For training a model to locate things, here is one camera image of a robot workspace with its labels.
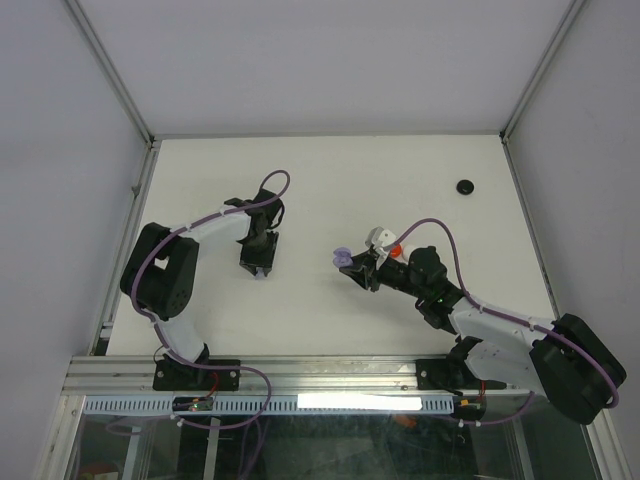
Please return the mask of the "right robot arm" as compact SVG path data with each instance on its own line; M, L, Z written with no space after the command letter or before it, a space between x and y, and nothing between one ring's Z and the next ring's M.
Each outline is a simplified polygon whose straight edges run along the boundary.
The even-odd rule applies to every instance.
M339 248L333 263L365 290L385 286L413 297L429 325L453 334L447 374L459 387L477 380L517 386L588 425L613 407L626 379L624 367L582 318L521 319L469 299L448 279L433 246L413 250L406 262L373 249L354 255Z

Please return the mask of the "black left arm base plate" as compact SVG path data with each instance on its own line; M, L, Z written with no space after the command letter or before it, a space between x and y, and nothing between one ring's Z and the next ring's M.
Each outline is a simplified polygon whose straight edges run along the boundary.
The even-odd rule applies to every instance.
M197 369L180 364L169 357L157 360L152 389L160 392L210 391L213 387L216 387L216 392L239 389L239 360L210 358L208 364L216 369Z

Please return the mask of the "black charging case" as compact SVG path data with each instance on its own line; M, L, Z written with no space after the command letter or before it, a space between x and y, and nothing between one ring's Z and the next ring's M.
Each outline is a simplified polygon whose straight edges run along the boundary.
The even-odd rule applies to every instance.
M471 180L462 179L456 184L456 191L464 196L471 195L475 190L475 185Z

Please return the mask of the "white charging case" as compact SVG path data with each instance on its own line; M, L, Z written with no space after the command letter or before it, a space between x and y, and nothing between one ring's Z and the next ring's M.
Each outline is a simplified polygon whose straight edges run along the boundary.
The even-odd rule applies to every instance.
M405 245L402 250L402 255L404 258L409 258L411 253L415 250L413 245Z

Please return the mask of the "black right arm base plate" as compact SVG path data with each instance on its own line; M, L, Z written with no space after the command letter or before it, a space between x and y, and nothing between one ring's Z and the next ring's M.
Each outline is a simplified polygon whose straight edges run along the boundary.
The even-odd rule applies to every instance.
M445 357L419 358L414 362L417 389L444 390L461 395L463 390L479 392L482 388L505 390L504 382L480 380L475 377L464 363L449 361Z

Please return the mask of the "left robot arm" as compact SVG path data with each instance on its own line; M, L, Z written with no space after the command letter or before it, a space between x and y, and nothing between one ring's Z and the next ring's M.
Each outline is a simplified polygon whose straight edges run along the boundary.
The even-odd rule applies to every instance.
M271 273L283 201L264 188L251 200L226 201L214 218L174 230L145 225L120 279L120 291L141 313L149 313L175 377L198 388L209 377L209 349L184 315L193 292L198 261L223 243L241 246L239 265L254 278Z

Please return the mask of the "lilac charging case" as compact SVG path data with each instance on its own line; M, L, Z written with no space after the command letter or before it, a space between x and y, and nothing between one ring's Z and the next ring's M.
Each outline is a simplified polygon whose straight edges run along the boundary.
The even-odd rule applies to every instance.
M353 265L351 250L346 247L339 247L333 251L333 265L338 268L348 268Z

